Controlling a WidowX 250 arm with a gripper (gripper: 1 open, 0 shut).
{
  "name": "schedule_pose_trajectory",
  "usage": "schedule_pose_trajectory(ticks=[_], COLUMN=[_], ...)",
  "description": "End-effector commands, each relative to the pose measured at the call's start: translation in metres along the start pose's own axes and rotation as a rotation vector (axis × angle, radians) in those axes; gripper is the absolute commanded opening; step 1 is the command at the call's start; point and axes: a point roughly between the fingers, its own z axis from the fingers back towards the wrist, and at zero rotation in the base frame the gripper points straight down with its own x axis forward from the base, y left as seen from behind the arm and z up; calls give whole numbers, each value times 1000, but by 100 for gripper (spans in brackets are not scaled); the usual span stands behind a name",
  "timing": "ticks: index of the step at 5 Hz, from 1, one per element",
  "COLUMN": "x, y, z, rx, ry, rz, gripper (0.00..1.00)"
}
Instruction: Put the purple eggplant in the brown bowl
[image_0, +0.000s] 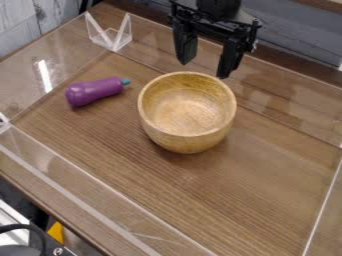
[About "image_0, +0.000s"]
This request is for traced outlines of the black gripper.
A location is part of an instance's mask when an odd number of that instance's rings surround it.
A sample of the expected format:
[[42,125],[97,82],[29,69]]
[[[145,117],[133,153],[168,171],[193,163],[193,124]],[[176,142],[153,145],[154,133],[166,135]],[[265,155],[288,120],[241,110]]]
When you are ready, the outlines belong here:
[[198,51],[198,33],[229,38],[224,44],[217,77],[226,79],[245,55],[245,42],[257,40],[261,21],[242,8],[242,0],[170,0],[177,58],[186,65]]

